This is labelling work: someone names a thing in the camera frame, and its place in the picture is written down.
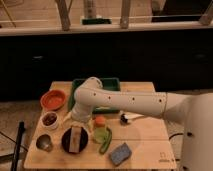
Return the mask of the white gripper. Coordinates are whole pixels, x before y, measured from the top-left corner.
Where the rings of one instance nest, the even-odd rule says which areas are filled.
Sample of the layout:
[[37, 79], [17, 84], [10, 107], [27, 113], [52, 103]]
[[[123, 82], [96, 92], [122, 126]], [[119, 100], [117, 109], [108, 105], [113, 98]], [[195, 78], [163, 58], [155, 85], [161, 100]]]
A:
[[74, 106], [70, 112], [64, 117], [63, 121], [72, 119], [77, 122], [87, 123], [92, 117], [91, 107]]

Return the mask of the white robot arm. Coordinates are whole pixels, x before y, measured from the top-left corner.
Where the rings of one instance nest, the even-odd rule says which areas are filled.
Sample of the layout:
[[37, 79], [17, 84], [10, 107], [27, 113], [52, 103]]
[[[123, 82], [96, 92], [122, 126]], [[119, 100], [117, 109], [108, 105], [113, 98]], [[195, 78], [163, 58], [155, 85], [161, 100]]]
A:
[[74, 91], [74, 100], [66, 119], [86, 123], [93, 109], [103, 106], [182, 124], [180, 171], [213, 171], [213, 93], [110, 91], [89, 77]]

